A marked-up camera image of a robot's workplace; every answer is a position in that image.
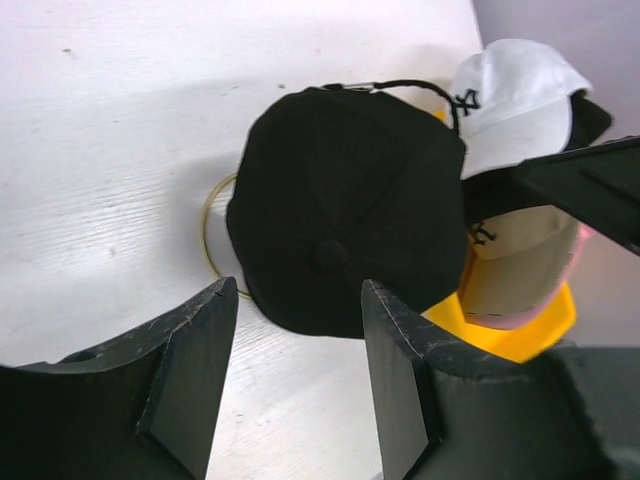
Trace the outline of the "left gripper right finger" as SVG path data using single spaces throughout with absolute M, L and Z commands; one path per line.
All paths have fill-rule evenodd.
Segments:
M 480 350 L 374 281 L 361 292 L 386 479 L 635 479 L 639 351 Z

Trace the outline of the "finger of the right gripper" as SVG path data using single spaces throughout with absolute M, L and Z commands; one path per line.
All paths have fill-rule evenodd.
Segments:
M 576 164 L 550 177 L 524 174 L 549 203 L 639 253 L 639 138 L 628 136 L 572 152 Z

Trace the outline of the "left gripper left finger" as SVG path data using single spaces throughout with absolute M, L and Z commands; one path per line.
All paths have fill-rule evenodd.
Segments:
M 63 360 L 1 370 L 5 479 L 202 479 L 239 294 L 227 277 Z

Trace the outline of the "pink cap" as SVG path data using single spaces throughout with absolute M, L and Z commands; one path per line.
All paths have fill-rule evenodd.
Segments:
M 546 238 L 500 232 L 474 247 L 462 295 L 470 321 L 499 330 L 531 322 L 549 305 L 576 266 L 591 229 L 571 222 Z

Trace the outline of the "black cap gold logo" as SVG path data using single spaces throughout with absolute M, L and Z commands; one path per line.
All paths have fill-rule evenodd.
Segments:
M 257 308 L 294 333 L 360 339 L 365 281 L 416 312 L 451 296 L 465 153 L 456 109 L 440 120 L 388 82 L 277 100 L 248 133 L 226 213 Z

